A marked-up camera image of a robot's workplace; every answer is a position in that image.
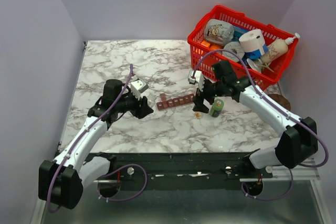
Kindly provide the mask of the gold bottle cap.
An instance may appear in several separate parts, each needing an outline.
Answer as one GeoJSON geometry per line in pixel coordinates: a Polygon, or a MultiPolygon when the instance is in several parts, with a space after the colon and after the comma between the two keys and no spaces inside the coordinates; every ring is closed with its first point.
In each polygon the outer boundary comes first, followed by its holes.
{"type": "Polygon", "coordinates": [[[201,117],[202,117],[202,115],[201,115],[199,112],[195,112],[195,116],[196,116],[197,118],[201,118],[201,117]]]}

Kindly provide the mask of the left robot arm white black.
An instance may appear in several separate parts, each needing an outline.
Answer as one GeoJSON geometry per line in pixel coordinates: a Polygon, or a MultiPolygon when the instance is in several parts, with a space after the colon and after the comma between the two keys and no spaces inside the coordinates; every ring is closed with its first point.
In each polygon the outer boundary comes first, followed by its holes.
{"type": "Polygon", "coordinates": [[[97,141],[108,131],[118,114],[130,112],[142,119],[153,113],[141,94],[148,84],[137,77],[127,83],[107,80],[103,94],[88,111],[87,118],[69,145],[52,161],[43,161],[38,174],[38,197],[48,204],[73,209],[84,189],[97,178],[112,179],[116,166],[109,158],[95,156],[86,161],[97,141]]]}

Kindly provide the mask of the red weekly pill organizer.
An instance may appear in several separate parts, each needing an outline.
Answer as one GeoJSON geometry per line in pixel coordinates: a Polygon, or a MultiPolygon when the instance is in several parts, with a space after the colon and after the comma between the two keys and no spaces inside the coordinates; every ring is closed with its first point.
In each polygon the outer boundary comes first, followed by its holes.
{"type": "Polygon", "coordinates": [[[187,94],[176,98],[168,99],[165,93],[160,94],[160,101],[156,103],[159,111],[174,108],[182,105],[191,104],[193,102],[194,94],[187,94]]]}

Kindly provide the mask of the green pill bottle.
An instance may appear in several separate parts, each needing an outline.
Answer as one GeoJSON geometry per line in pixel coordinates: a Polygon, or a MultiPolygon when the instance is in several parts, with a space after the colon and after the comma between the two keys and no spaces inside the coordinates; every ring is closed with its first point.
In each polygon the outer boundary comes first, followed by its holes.
{"type": "Polygon", "coordinates": [[[215,99],[209,111],[210,116],[213,118],[219,117],[219,115],[221,114],[223,110],[224,104],[225,103],[222,99],[215,99]]]}

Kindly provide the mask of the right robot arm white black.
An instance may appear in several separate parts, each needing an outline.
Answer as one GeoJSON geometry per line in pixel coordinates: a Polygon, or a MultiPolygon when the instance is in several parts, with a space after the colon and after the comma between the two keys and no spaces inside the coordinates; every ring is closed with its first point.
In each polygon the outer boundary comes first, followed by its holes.
{"type": "Polygon", "coordinates": [[[212,69],[216,82],[205,79],[199,70],[191,70],[188,74],[189,83],[198,85],[193,97],[193,111],[207,113],[209,109],[204,101],[214,104],[216,97],[231,97],[254,111],[280,137],[276,146],[258,149],[247,155],[241,165],[246,177],[255,177],[260,169],[267,166],[294,168],[317,152],[317,125],[312,118],[303,119],[290,113],[259,86],[252,85],[247,76],[238,78],[227,60],[213,64],[212,69]]]}

